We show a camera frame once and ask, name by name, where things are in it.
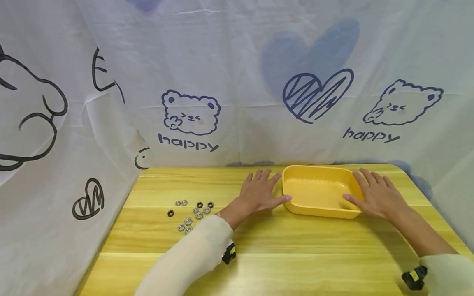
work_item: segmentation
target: hand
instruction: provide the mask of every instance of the hand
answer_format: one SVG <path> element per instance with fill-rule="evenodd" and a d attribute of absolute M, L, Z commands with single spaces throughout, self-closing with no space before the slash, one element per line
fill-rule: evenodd
<path fill-rule="evenodd" d="M 273 188 L 280 179 L 281 173 L 275 174 L 268 181 L 271 172 L 271 170 L 266 170 L 262 173 L 259 169 L 255 176 L 250 173 L 242 184 L 240 195 L 220 212 L 221 218 L 226 220 L 232 229 L 235 230 L 251 214 L 272 210 L 291 200 L 289 195 L 272 197 Z"/>
<path fill-rule="evenodd" d="M 344 199 L 358 206 L 364 213 L 389 222 L 411 210 L 388 177 L 382 177 L 375 172 L 370 173 L 366 169 L 360 171 L 367 181 L 358 172 L 353 172 L 353 175 L 362 189 L 365 201 L 350 194 L 344 194 Z"/>

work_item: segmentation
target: heart drawing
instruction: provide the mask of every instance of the heart drawing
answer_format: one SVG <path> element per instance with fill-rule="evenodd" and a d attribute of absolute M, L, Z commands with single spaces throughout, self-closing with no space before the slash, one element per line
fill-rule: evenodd
<path fill-rule="evenodd" d="M 87 180 L 84 191 L 86 195 L 76 200 L 73 204 L 73 217 L 77 220 L 92 218 L 104 208 L 104 191 L 96 178 Z"/>
<path fill-rule="evenodd" d="M 328 28 L 311 47 L 294 32 L 278 32 L 262 51 L 261 69 L 272 95 L 308 124 L 323 116 L 354 81 L 344 69 L 359 39 L 359 22 L 346 18 Z"/>

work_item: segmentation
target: cartoon bear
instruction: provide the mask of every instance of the cartoon bear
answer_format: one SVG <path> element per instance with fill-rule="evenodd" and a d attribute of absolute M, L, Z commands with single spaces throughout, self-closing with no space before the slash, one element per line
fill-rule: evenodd
<path fill-rule="evenodd" d="M 0 171 L 45 157 L 56 141 L 56 124 L 61 122 L 55 118 L 68 110 L 61 89 L 5 54 L 0 45 L 0 99 Z"/>
<path fill-rule="evenodd" d="M 196 97 L 168 90 L 162 96 L 164 125 L 185 134 L 209 135 L 217 129 L 220 105 L 213 97 Z"/>
<path fill-rule="evenodd" d="M 443 90 L 422 87 L 398 79 L 387 87 L 363 121 L 375 125 L 401 126 L 414 122 L 443 97 Z"/>

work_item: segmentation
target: wood grain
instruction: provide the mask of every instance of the wood grain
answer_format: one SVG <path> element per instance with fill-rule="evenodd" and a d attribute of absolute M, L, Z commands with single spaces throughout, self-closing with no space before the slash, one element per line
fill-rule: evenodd
<path fill-rule="evenodd" d="M 357 170 L 359 165 L 340 165 Z M 467 247 L 410 178 L 388 164 L 364 165 L 391 178 L 407 200 L 458 251 Z M 273 173 L 284 167 L 272 168 Z M 130 296 L 155 261 L 177 243 L 176 227 L 198 201 L 213 213 L 240 192 L 256 168 L 151 168 L 138 178 L 101 251 L 76 295 Z M 275 195 L 281 194 L 277 184 Z M 187 199 L 187 207 L 175 207 Z M 166 213 L 173 209 L 175 215 Z M 388 223 L 360 215 L 354 220 L 294 215 L 285 207 L 249 218 L 234 234 L 237 259 L 195 282 L 189 296 L 426 295 L 400 279 L 418 258 Z"/>

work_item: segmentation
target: white sweater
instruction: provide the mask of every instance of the white sweater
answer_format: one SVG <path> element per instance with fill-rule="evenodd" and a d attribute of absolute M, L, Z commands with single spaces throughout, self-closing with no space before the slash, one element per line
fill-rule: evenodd
<path fill-rule="evenodd" d="M 220 263 L 232 234 L 224 219 L 206 217 L 158 259 L 135 296 L 183 295 L 194 281 Z M 474 296 L 474 263 L 467 257 L 426 256 L 421 264 L 428 268 L 424 282 L 430 296 Z"/>

